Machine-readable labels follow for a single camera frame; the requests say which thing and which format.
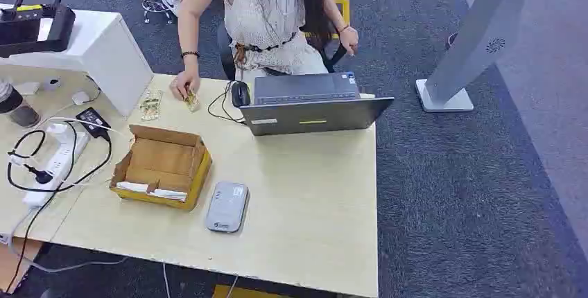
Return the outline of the person's left hand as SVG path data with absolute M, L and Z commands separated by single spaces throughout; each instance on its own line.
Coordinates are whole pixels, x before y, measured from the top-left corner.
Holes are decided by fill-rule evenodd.
M 347 54 L 354 56 L 358 51 L 358 32 L 350 25 L 345 26 L 339 32 L 339 40 L 346 49 Z

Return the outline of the person's right hand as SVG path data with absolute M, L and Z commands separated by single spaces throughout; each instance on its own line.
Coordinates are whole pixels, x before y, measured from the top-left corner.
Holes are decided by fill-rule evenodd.
M 198 93 L 200 88 L 200 76 L 197 70 L 185 70 L 172 79 L 169 89 L 178 100 L 185 100 L 191 91 Z

